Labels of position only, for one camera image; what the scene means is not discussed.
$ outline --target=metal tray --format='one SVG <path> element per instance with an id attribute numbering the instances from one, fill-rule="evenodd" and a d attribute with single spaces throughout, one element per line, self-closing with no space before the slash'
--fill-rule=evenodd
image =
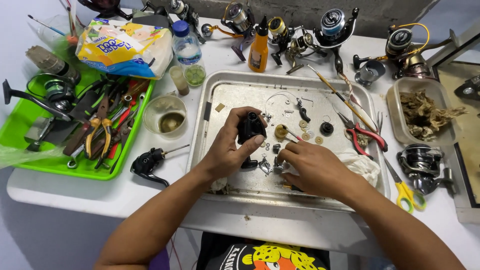
<path id="1" fill-rule="evenodd" d="M 339 92 L 348 91 L 347 85 L 342 80 L 327 79 L 327 81 Z M 374 113 L 373 100 L 367 90 L 354 82 L 352 82 L 352 86 L 359 103 L 365 111 L 369 115 L 376 115 Z M 335 113 L 333 106 L 335 106 L 337 111 L 355 122 L 358 119 L 352 117 L 352 112 L 348 107 L 318 78 L 218 71 L 209 75 L 204 82 L 187 171 L 195 166 L 207 153 L 218 130 L 225 123 L 230 109 L 242 106 L 252 106 L 261 109 L 263 112 L 266 110 L 267 113 L 272 115 L 272 119 L 268 122 L 266 129 L 266 142 L 270 143 L 270 150 L 266 151 L 265 148 L 261 147 L 251 155 L 251 158 L 252 160 L 261 161 L 262 154 L 266 153 L 266 159 L 273 165 L 274 157 L 276 156 L 272 151 L 273 144 L 280 143 L 282 148 L 284 148 L 288 143 L 288 140 L 277 141 L 274 135 L 275 126 L 282 123 L 286 124 L 297 135 L 303 133 L 299 127 L 301 118 L 299 110 L 296 108 L 297 103 L 291 94 L 284 93 L 287 97 L 283 95 L 274 96 L 268 103 L 265 103 L 270 96 L 280 91 L 287 91 L 298 98 L 304 97 L 313 100 L 313 103 L 303 99 L 301 101 L 303 102 L 303 107 L 307 109 L 307 115 L 311 118 L 309 130 L 314 132 L 314 136 L 321 136 L 324 139 L 322 146 L 329 148 L 333 152 L 353 147 L 352 142 L 344 135 L 345 126 Z M 217 112 L 215 108 L 219 103 L 223 103 L 225 108 Z M 290 113 L 290 116 L 287 118 L 285 110 L 293 110 L 294 112 Z M 334 132 L 330 136 L 320 134 L 319 127 L 323 121 L 328 121 L 334 126 Z M 314 138 L 311 138 L 309 142 L 315 143 Z M 390 187 L 385 162 L 383 161 L 383 153 L 376 143 L 370 143 L 366 151 L 374 157 L 374 160 L 381 168 L 376 189 L 389 199 Z M 205 193 L 202 195 L 202 199 L 353 211 L 350 207 L 330 198 L 321 198 L 283 188 L 281 184 L 284 182 L 277 173 L 272 172 L 266 176 L 258 167 L 250 170 L 240 170 L 228 177 L 230 186 L 228 194 L 214 195 Z"/>

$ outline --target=dried leaves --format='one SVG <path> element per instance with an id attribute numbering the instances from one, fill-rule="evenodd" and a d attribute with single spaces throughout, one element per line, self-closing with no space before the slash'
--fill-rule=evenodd
<path id="1" fill-rule="evenodd" d="M 437 109 L 433 99 L 425 96 L 425 90 L 416 93 L 400 93 L 403 115 L 410 134 L 423 141 L 436 139 L 435 132 L 454 117 L 468 113 L 465 107 Z"/>

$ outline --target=plastic bag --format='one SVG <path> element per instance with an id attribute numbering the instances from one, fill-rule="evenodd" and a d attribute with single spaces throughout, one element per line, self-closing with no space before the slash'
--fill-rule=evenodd
<path id="1" fill-rule="evenodd" d="M 31 152 L 0 145 L 0 169 L 29 161 L 62 157 L 63 148 L 64 147 L 55 147 L 47 151 Z"/>
<path id="2" fill-rule="evenodd" d="M 80 36 L 76 55 L 106 73 L 158 80 L 173 58 L 172 34 L 158 26 L 95 18 Z"/>

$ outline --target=dirty liquid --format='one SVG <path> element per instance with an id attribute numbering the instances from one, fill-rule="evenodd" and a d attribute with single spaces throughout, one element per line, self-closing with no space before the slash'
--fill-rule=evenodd
<path id="1" fill-rule="evenodd" d="M 176 130 L 185 120 L 185 116 L 178 112 L 169 112 L 158 120 L 158 129 L 161 133 Z"/>

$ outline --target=white cloth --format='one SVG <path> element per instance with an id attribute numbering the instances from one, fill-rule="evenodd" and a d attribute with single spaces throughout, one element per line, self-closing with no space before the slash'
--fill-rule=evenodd
<path id="1" fill-rule="evenodd" d="M 372 186 L 377 186 L 380 166 L 367 156 L 359 155 L 351 148 L 335 153 L 340 161 L 352 172 L 363 176 Z"/>

